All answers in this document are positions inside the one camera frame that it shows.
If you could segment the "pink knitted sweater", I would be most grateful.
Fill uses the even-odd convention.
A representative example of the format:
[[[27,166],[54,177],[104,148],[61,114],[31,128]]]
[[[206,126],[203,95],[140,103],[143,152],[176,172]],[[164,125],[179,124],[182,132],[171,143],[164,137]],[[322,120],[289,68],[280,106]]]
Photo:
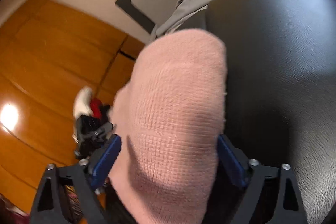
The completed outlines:
[[[110,115],[121,152],[109,179],[122,223],[201,223],[224,129],[226,49],[189,29],[139,54]]]

